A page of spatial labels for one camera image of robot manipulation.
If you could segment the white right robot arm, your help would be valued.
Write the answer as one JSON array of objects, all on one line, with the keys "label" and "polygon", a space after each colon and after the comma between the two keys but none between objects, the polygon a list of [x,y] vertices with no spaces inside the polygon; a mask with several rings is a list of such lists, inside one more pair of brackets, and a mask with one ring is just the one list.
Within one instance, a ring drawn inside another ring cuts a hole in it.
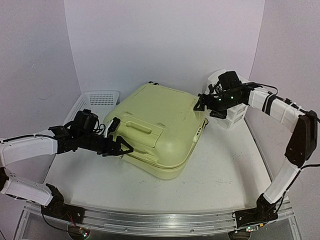
[{"label": "white right robot arm", "polygon": [[260,110],[286,129],[288,142],[283,151],[284,160],[271,184],[258,197],[254,208],[235,213],[241,219],[249,216],[257,222],[277,216],[286,193],[300,173],[309,168],[307,161],[317,148],[320,122],[316,112],[307,111],[267,89],[267,85],[255,82],[224,84],[218,81],[210,85],[208,93],[198,94],[194,106],[195,111],[209,110],[211,117],[224,120],[229,109],[244,104]]}]

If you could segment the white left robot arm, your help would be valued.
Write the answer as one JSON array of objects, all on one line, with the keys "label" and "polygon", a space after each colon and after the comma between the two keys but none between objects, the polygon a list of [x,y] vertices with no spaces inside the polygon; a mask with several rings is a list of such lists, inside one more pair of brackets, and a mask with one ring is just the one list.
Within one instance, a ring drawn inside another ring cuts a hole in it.
[{"label": "white left robot arm", "polygon": [[64,126],[50,128],[41,133],[27,134],[0,141],[0,193],[16,199],[40,204],[57,219],[67,214],[63,194],[51,183],[41,183],[45,167],[56,155],[79,149],[103,157],[122,156],[134,148],[122,137],[113,137],[114,128],[107,134],[94,130],[72,131]]}]

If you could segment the pale green hard-shell suitcase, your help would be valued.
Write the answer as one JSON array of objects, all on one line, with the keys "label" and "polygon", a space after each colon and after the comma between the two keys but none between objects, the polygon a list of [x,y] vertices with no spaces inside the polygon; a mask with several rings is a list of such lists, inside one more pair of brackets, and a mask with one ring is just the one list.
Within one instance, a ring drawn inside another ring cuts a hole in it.
[{"label": "pale green hard-shell suitcase", "polygon": [[208,123],[195,111],[198,96],[147,83],[125,98],[104,118],[107,125],[120,119],[113,135],[133,147],[124,160],[162,179],[178,177],[188,163]]}]

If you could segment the white perforated plastic basket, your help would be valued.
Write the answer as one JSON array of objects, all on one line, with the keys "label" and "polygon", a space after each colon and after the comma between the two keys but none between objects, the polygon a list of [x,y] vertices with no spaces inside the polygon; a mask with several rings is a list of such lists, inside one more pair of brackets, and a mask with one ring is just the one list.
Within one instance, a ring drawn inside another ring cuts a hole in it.
[{"label": "white perforated plastic basket", "polygon": [[72,121],[77,112],[84,109],[91,110],[98,116],[99,122],[102,123],[119,102],[119,96],[120,93],[115,90],[96,90],[81,94],[69,111],[63,125]]}]

